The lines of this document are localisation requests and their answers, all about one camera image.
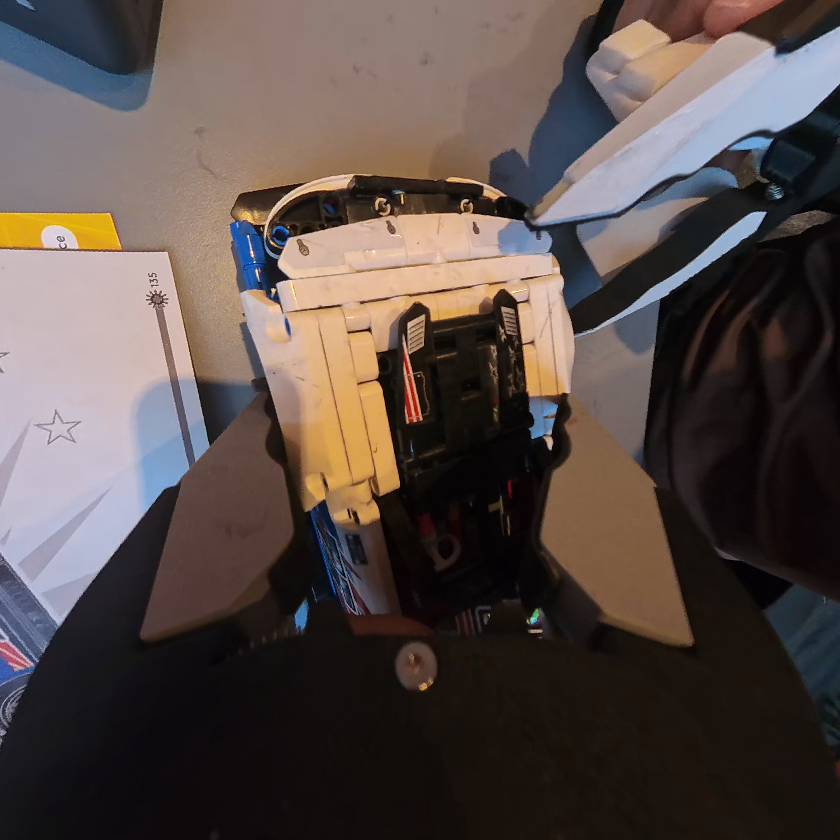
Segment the yellow leaflet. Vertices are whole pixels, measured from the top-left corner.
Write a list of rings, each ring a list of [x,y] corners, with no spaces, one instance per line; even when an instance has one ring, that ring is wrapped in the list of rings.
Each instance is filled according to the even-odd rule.
[[[110,213],[1,212],[2,249],[121,250]]]

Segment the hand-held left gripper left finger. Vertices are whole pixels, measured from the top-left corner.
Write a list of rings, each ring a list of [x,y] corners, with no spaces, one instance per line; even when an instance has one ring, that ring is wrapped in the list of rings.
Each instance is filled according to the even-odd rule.
[[[310,549],[270,394],[258,392],[178,486],[140,636],[226,626],[250,643],[291,630]]]

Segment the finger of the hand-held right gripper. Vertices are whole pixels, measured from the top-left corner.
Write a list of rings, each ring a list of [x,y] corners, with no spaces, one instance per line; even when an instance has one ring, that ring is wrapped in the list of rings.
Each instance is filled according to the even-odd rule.
[[[724,36],[576,160],[530,207],[529,223],[621,214],[736,142],[789,128],[827,96],[828,34],[786,54],[751,35]]]
[[[568,302],[574,336],[660,301],[748,247],[774,208],[768,186],[761,180],[740,185],[729,170],[706,166],[656,188],[620,215],[579,224],[576,233],[599,283]]]

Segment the toy brick race car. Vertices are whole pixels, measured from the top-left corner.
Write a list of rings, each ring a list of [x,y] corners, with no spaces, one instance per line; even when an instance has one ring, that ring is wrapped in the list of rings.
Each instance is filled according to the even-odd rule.
[[[234,202],[245,324],[350,614],[475,636],[530,585],[574,338],[526,210],[481,182],[364,174]]]

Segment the person's left hand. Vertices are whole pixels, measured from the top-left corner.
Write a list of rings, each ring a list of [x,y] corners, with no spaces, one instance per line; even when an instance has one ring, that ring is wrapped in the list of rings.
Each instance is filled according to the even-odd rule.
[[[434,635],[434,630],[417,620],[402,615],[348,615],[348,623],[357,636],[417,636]]]

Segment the black rounded device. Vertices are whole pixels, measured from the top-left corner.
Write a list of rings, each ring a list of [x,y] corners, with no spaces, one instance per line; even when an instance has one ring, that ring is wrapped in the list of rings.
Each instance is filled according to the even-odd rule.
[[[2,1],[1,21],[114,75],[154,59],[162,1]]]

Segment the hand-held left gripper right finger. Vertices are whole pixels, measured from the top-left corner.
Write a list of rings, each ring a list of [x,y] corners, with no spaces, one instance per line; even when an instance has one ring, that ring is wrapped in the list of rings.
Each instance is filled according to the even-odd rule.
[[[572,396],[557,399],[521,565],[542,636],[618,631],[669,648],[692,632],[655,483]]]

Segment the person's right hand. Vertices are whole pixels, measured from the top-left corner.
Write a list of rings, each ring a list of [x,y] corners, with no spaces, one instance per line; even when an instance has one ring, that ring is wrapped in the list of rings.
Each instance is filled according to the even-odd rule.
[[[781,1],[625,1],[612,31],[643,19],[672,40],[700,34],[719,38],[780,4]]]

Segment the race car instruction booklet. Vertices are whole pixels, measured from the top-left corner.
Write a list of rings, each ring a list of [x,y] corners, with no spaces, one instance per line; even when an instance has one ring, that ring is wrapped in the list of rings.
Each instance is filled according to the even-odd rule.
[[[3,248],[2,736],[57,627],[207,450],[162,252]]]

